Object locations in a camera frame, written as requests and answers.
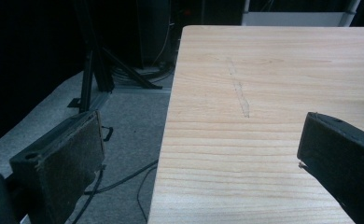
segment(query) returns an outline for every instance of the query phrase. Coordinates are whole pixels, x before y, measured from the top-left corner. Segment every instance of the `dark background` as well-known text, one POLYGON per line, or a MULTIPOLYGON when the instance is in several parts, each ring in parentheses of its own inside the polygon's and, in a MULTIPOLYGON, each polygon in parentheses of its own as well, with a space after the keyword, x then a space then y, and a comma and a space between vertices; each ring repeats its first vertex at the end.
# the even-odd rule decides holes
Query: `dark background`
MULTIPOLYGON (((186 25, 239 25, 245 4, 243 0, 170 2, 97 0, 93 19, 102 40, 126 64, 143 67, 155 61, 163 45, 159 61, 172 61, 186 25)), ((258 11, 265 3, 251 0, 250 10, 258 11)), ((337 11, 345 3, 274 0, 272 11, 337 11)), ((364 26, 364 0, 352 26, 364 26)), ((72 1, 0 0, 0 137, 81 71, 84 56, 72 1)))

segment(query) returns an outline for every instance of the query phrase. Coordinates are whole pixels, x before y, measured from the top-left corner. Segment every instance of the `scratch on table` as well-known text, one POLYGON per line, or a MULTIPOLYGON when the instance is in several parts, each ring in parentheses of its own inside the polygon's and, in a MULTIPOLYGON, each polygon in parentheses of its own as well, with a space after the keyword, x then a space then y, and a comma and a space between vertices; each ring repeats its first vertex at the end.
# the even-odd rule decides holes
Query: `scratch on table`
POLYGON ((228 58, 229 73, 231 74, 232 84, 235 93, 237 94, 238 101, 240 102, 241 109, 243 110, 244 117, 249 118, 249 103, 244 97, 243 84, 235 78, 236 69, 231 58, 228 58))

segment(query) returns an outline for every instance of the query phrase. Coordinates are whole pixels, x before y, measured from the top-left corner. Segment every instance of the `gray carpet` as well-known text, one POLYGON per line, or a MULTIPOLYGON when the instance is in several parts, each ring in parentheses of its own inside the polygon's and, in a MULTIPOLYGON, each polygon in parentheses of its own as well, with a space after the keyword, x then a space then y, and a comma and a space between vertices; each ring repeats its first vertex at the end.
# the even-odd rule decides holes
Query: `gray carpet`
MULTIPOLYGON (((77 113, 76 108, 66 106, 73 98, 79 97, 81 79, 80 73, 66 80, 0 139, 2 175, 11 174, 9 158, 77 113)), ((162 91, 117 86, 100 108, 102 124, 115 130, 110 141, 105 143, 106 168, 100 188, 121 180, 159 157, 172 81, 173 74, 159 80, 157 84, 164 87, 162 91)), ((143 172, 123 185, 95 195, 78 223, 146 223, 136 200, 145 174, 143 172)), ((149 213, 155 175, 156 171, 153 171, 147 176, 140 192, 139 199, 146 216, 149 213)), ((66 223, 72 222, 87 198, 80 198, 76 210, 66 223)))

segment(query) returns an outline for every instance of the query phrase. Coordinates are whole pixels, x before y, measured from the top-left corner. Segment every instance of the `wooden table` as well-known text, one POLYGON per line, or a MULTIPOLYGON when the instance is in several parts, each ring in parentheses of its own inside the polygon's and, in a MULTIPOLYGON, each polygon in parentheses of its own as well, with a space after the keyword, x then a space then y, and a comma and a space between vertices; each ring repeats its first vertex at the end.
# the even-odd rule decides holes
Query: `wooden table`
POLYGON ((298 167, 309 111, 364 131, 364 28, 186 27, 149 223, 351 223, 298 167))

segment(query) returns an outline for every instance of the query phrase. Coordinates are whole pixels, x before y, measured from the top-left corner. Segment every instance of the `table top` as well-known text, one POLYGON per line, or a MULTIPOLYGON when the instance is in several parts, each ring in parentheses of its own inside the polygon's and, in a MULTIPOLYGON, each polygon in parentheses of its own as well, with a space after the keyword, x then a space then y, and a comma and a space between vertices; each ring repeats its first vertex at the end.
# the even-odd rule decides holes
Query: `table top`
POLYGON ((364 131, 364 28, 186 27, 149 223, 352 223, 298 166, 310 111, 364 131))

